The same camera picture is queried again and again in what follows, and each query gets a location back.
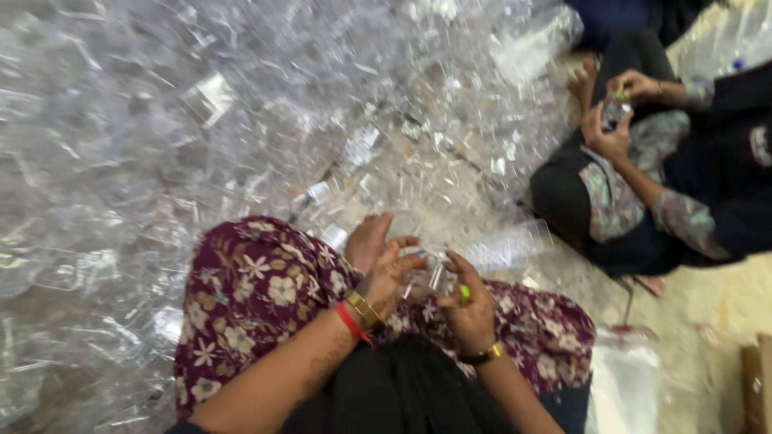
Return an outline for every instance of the person sitting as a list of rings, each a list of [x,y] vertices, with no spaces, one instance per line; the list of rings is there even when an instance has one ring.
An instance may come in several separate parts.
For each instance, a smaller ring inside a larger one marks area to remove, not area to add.
[[[534,173],[535,211],[611,277],[772,250],[772,63],[680,83],[649,31],[617,36],[570,80],[583,113]],[[607,94],[634,104],[601,130]]]
[[[168,433],[583,432],[595,328],[565,297],[482,280],[425,303],[400,287],[426,252],[373,215],[344,256],[264,216],[194,251]]]

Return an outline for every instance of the foot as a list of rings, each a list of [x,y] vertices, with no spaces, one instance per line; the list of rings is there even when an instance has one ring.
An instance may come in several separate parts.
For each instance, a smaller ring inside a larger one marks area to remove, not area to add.
[[[668,284],[665,282],[663,276],[642,276],[640,274],[633,274],[632,278],[657,297],[661,297],[665,291],[668,290]]]
[[[349,264],[367,273],[386,250],[386,233],[394,219],[393,212],[368,215],[346,241],[344,257]]]
[[[574,75],[568,79],[568,89],[579,98],[581,114],[584,116],[590,110],[592,104],[592,91],[595,87],[595,79],[598,78],[598,67],[595,58],[588,57],[582,62],[582,67],[574,71]]]

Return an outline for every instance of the red thread bracelet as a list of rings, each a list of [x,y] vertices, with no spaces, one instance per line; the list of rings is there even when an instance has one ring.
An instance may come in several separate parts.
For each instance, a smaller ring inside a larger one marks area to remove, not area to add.
[[[340,315],[340,319],[343,320],[343,322],[346,324],[346,327],[348,327],[348,330],[351,331],[351,334],[354,336],[354,339],[361,339],[362,341],[367,342],[370,344],[370,346],[373,346],[373,341],[370,340],[370,337],[367,336],[362,330],[359,330],[359,326],[357,325],[357,322],[351,317],[351,315],[348,313],[348,310],[346,310],[346,307],[343,303],[338,303],[335,305],[335,310],[337,310],[338,315]]]

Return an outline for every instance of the gold wristwatch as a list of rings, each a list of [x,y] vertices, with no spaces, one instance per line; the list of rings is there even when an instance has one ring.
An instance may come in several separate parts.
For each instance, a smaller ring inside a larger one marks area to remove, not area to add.
[[[496,341],[491,348],[488,348],[484,353],[473,356],[459,355],[459,361],[461,363],[470,364],[472,366],[480,366],[481,364],[488,363],[494,358],[504,354],[504,344],[501,341]]]
[[[346,295],[346,301],[359,312],[364,318],[364,326],[367,329],[373,328],[375,324],[381,321],[381,317],[378,316],[378,312],[373,309],[372,306],[367,304],[364,298],[357,291],[351,291]]]

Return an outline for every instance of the plastic packaging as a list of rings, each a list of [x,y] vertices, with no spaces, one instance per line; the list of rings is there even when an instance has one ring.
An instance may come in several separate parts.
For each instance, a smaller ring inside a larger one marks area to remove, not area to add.
[[[540,223],[485,237],[534,220],[518,200],[570,133],[550,57],[579,27],[532,20],[551,6],[3,2],[0,429],[163,432],[191,252],[225,220],[342,249],[392,210],[482,267],[548,247]],[[536,77],[502,77],[491,29],[538,42]]]
[[[586,432],[658,432],[661,360],[655,334],[641,327],[598,328]]]
[[[544,220],[526,222],[489,235],[459,251],[479,271],[525,266],[529,256],[554,246]]]
[[[631,111],[631,104],[621,102],[615,95],[607,95],[603,99],[603,111],[601,112],[601,130],[605,132],[616,130],[619,121]]]
[[[772,57],[772,1],[713,6],[684,35],[675,53],[679,76],[709,78],[752,68]]]
[[[584,24],[570,6],[549,8],[535,16],[522,34],[503,34],[494,39],[496,68],[518,84],[544,73],[555,56],[581,41]]]

